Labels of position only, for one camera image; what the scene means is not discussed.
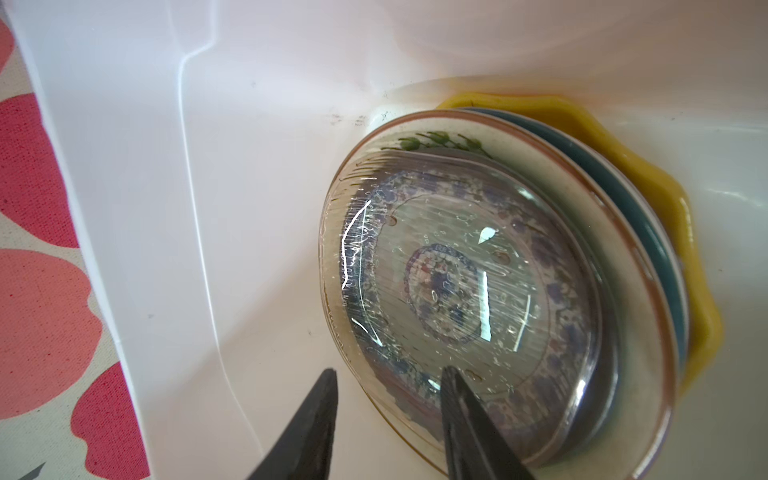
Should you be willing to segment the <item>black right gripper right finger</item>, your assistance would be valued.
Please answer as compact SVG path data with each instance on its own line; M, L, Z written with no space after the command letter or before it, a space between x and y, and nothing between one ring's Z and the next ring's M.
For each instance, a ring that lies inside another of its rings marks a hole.
M440 402L450 479L534 479L453 366L442 370Z

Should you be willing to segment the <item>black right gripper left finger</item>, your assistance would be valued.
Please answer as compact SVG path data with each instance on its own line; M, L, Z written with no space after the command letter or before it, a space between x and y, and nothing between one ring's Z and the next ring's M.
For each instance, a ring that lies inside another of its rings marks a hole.
M337 409L337 373L327 368L248 480L328 479Z

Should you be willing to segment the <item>cream plate with plant drawing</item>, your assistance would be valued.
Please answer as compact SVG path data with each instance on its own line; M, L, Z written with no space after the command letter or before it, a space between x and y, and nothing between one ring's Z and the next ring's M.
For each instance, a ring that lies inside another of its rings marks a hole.
M323 307L388 426L446 471L457 368L540 479L639 479L679 383L659 277L615 203L527 130L405 115L342 161L323 206Z

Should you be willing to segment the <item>yellow white-dotted plate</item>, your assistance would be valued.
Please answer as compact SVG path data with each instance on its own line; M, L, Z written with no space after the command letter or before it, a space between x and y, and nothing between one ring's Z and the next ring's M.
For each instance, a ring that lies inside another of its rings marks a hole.
M592 147L638 188L682 262L691 311L688 360L681 387L685 394L716 357L724 339L724 324L698 250L690 201L679 182L625 146L582 105L562 96L469 92L453 95L438 107L490 108L541 121Z

